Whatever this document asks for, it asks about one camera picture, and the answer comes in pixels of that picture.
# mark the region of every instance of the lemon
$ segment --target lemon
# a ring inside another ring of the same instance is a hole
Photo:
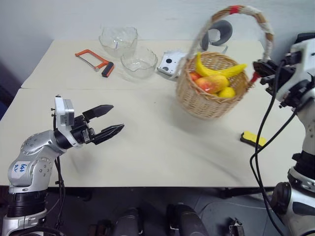
[[[235,91],[232,87],[226,87],[219,92],[219,97],[232,98],[235,96]]]

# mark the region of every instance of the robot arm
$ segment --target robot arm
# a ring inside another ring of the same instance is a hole
[[[71,101],[55,97],[54,130],[27,138],[18,158],[9,167],[12,201],[3,219],[2,236],[45,221],[45,198],[55,159],[71,147],[79,148],[90,142],[97,145],[119,133],[123,124],[110,126],[99,134],[88,126],[90,119],[102,116],[112,108],[112,105],[100,105],[74,117]]]
[[[293,155],[296,165],[288,171],[289,182],[278,183],[271,207],[293,236],[315,233],[315,38],[294,44],[283,60],[278,87],[273,90],[278,66],[271,60],[253,63],[260,83],[276,94],[281,107],[290,106],[306,130],[302,152]]]

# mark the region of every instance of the glass bowl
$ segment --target glass bowl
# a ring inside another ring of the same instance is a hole
[[[124,53],[121,61],[127,74],[143,79],[153,74],[158,58],[150,49],[138,47],[134,51]]]
[[[123,53],[136,48],[138,32],[133,27],[104,27],[98,39],[109,55],[119,58]]]

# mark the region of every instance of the gray headphones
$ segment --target gray headphones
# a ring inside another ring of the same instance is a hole
[[[229,40],[229,38],[231,37],[233,33],[232,25],[230,24],[229,21],[226,21],[226,20],[220,20],[218,22],[215,22],[209,30],[212,30],[212,29],[216,29],[220,31],[220,39],[216,42],[211,42],[209,40],[209,34],[207,32],[205,36],[203,36],[202,41],[200,43],[200,46],[204,51],[208,50],[209,44],[214,45],[214,46],[219,46],[225,43],[226,41]]]

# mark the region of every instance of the yellow banana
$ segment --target yellow banana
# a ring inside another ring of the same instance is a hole
[[[201,53],[198,52],[196,55],[196,72],[203,77],[211,75],[224,75],[225,77],[229,78],[241,73],[246,68],[246,66],[246,64],[240,64],[224,70],[211,70],[202,64]]]

